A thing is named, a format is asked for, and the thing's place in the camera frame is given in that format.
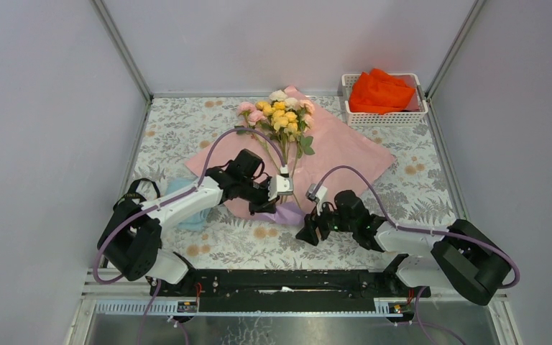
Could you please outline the white perforated plastic basket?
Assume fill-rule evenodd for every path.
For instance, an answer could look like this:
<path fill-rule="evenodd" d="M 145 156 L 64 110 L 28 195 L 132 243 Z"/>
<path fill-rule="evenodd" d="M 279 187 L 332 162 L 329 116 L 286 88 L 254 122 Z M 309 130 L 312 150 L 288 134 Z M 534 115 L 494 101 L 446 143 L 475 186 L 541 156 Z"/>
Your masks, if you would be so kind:
<path fill-rule="evenodd" d="M 407 107 L 400 112 L 390 112 L 386 114 L 373 114 L 363 112 L 353 112 L 349 106 L 349 97 L 354 84 L 361 75 L 359 73 L 343 74 L 341 77 L 341 92 L 343 95 L 342 104 L 344 105 L 344 121 L 351 127 L 375 127 L 375 126 L 394 126 L 404 127 L 413 126 L 421 121 L 428 113 L 428 102 L 426 100 L 423 88 L 418 76 L 414 73 L 392 73 L 392 76 L 405 82 L 405 84 L 414 89 L 414 97 L 411 98 Z"/>

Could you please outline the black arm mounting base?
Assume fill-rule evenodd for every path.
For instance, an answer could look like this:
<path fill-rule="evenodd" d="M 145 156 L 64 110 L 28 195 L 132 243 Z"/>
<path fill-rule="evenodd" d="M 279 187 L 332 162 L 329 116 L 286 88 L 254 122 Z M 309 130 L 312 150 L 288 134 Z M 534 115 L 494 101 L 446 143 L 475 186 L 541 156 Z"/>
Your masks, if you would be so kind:
<path fill-rule="evenodd" d="M 177 284 L 152 283 L 160 297 L 190 298 L 201 312 L 375 312 L 377 298 L 406 303 L 429 288 L 408 287 L 393 270 L 191 270 Z"/>

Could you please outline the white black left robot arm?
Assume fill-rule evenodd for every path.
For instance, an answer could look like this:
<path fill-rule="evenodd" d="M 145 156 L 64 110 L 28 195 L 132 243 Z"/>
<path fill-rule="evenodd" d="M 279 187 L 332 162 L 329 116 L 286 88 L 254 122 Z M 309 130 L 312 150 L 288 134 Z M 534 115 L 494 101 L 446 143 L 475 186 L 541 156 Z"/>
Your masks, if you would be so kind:
<path fill-rule="evenodd" d="M 256 182 L 255 172 L 262 163 L 255 153 L 243 149 L 223 166 L 205 166 L 199 179 L 187 188 L 153 201 L 122 198 L 98 240 L 97 257 L 105 257 L 130 282 L 151 277 L 166 282 L 176 295 L 188 294 L 195 279 L 191 265 L 179 254 L 163 249 L 164 231 L 237 198 L 248 202 L 252 214 L 274 213 L 276 202 L 293 184 L 287 165 L 280 167 L 278 175 Z"/>

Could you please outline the white fake flower stem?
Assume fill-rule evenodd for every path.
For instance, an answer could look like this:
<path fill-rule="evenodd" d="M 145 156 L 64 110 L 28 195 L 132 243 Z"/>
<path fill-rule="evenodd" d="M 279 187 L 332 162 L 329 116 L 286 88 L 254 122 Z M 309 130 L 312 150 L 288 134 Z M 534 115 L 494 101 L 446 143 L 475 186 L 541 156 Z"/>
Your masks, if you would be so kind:
<path fill-rule="evenodd" d="M 276 101 L 283 101 L 288 108 L 292 108 L 297 113 L 299 100 L 302 100 L 302 99 L 298 99 L 298 98 L 294 98 L 292 96 L 289 96 L 284 92 L 284 90 L 277 90 L 277 91 L 274 91 L 270 94 L 268 102 L 269 103 L 274 103 Z M 293 159 L 293 163 L 294 163 L 295 157 L 293 156 L 293 154 L 290 154 L 290 159 Z M 288 168 L 289 176 L 291 178 L 294 177 L 294 175 L 293 175 L 293 163 Z"/>

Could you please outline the yellow fake flower stem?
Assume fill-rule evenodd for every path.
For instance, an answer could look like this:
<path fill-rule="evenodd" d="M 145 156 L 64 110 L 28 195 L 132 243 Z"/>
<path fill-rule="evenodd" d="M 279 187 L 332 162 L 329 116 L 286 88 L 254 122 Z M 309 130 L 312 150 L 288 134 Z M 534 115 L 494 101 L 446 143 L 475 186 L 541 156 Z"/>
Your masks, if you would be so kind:
<path fill-rule="evenodd" d="M 262 110 L 267 117 L 267 125 L 263 129 L 271 131 L 269 138 L 276 144 L 286 162 L 290 160 L 290 154 L 295 156 L 295 137 L 299 131 L 298 114 L 288 108 L 283 101 L 269 103 L 259 101 L 255 106 Z"/>

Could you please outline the pink purple wrapping paper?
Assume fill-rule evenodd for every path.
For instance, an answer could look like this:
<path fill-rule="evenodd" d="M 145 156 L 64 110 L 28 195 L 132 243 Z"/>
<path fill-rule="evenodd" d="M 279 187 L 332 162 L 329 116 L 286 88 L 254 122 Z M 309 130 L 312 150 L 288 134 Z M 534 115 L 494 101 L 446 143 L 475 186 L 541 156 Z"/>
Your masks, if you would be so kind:
<path fill-rule="evenodd" d="M 306 198 L 306 191 L 331 168 L 338 167 L 339 170 L 323 183 L 328 190 L 330 201 L 342 190 L 352 190 L 360 195 L 367 189 L 366 183 L 349 171 L 348 167 L 355 168 L 367 181 L 373 183 L 395 161 L 388 149 L 355 131 L 324 108 L 316 106 L 315 110 L 315 126 L 309 131 L 309 135 L 313 137 L 311 147 L 314 155 L 304 156 L 299 160 L 295 160 L 292 153 L 288 155 L 288 167 L 293 174 L 294 192 L 299 204 L 296 205 L 295 201 L 289 198 L 286 203 L 277 207 L 274 214 L 251 215 L 248 202 L 237 198 L 225 203 L 235 216 L 281 225 L 299 225 L 304 215 L 310 213 L 314 207 Z M 280 160 L 273 148 L 264 149 L 262 143 L 262 139 L 252 139 L 247 134 L 230 134 L 218 143 L 214 151 L 209 148 L 202 149 L 185 165 L 195 175 L 199 175 L 204 165 L 222 165 L 234 159 L 240 150 L 248 149 L 264 160 L 266 173 L 274 176 Z"/>

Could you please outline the orange cloth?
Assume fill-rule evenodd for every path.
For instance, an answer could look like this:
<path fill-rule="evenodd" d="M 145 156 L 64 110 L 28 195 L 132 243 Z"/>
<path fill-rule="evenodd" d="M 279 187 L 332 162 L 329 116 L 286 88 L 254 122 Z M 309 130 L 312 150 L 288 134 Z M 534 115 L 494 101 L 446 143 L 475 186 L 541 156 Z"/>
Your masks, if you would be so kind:
<path fill-rule="evenodd" d="M 349 108 L 354 113 L 387 114 L 407 108 L 415 89 L 404 80 L 383 70 L 363 72 L 354 84 L 349 97 Z"/>

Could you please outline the floral patterned table mat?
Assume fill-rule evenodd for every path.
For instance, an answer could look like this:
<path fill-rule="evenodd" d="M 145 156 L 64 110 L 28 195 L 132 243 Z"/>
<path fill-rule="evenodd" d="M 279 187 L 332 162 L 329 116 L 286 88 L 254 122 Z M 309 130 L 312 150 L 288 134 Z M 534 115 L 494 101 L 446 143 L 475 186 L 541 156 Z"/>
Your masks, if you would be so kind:
<path fill-rule="evenodd" d="M 239 97 L 156 98 L 144 125 L 130 180 L 154 198 L 176 178 L 193 179 L 186 162 L 237 122 Z M 395 162 L 363 193 L 367 208 L 382 201 L 403 224 L 448 226 L 455 218 L 446 176 L 426 120 L 415 126 L 359 127 L 387 148 Z M 210 211 L 202 231 L 169 230 L 167 249 L 198 269 L 356 270 L 382 269 L 392 254 L 361 248 L 348 233 L 334 233 L 314 247 L 295 238 L 298 228 L 244 220 L 225 206 Z"/>

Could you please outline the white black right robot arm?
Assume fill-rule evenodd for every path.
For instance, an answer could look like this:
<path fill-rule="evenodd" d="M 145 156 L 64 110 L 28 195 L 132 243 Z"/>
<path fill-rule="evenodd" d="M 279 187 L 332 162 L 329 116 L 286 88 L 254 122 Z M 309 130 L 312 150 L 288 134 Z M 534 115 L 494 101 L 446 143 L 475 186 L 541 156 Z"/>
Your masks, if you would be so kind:
<path fill-rule="evenodd" d="M 456 291 L 477 305 L 487 305 L 513 270 L 512 262 L 491 240 L 466 220 L 444 230 L 413 229 L 369 211 L 352 190 L 326 199 L 324 187 L 306 193 L 314 203 L 297 239 L 313 246 L 335 232 L 350 233 L 363 249 L 395 253 L 391 271 L 383 277 L 385 290 L 401 296 L 410 288 L 435 287 Z"/>

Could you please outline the black printed ribbon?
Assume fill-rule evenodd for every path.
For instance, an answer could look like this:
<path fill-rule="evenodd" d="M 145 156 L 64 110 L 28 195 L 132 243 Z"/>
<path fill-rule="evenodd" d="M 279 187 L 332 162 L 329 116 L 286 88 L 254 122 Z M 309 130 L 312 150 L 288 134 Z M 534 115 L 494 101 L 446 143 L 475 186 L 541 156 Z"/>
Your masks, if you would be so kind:
<path fill-rule="evenodd" d="M 147 201 L 147 198 L 138 191 L 138 188 L 142 183 L 150 183 L 152 185 L 155 191 L 156 198 L 160 198 L 162 196 L 160 189 L 155 181 L 150 180 L 149 178 L 139 178 L 131 182 L 128 190 L 115 202 L 112 210 L 115 211 L 119 207 L 119 205 L 126 200 L 136 200 L 140 203 Z"/>

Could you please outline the pink fake flower stem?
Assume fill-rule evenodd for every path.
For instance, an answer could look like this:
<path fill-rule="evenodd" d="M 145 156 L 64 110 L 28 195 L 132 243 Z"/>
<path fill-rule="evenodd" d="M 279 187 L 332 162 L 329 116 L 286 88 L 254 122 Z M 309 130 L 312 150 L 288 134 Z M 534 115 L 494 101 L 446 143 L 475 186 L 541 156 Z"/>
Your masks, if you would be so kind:
<path fill-rule="evenodd" d="M 310 100 L 299 100 L 297 110 L 299 131 L 295 137 L 296 152 L 293 163 L 293 175 L 296 173 L 301 157 L 315 154 L 312 148 L 313 137 L 309 135 L 309 131 L 315 126 L 315 119 L 313 118 L 315 110 L 315 106 Z"/>
<path fill-rule="evenodd" d="M 237 114 L 243 119 L 244 123 L 241 125 L 242 127 L 257 130 L 258 132 L 263 133 L 264 137 L 258 135 L 257 133 L 248 131 L 238 132 L 238 134 L 250 136 L 253 140 L 260 144 L 266 155 L 269 157 L 274 168 L 279 172 L 280 159 L 277 156 L 278 151 L 274 149 L 272 146 L 273 141 L 269 138 L 271 131 L 263 129 L 263 126 L 267 125 L 267 117 L 264 115 L 262 110 L 259 110 L 253 103 L 243 101 L 238 106 Z"/>

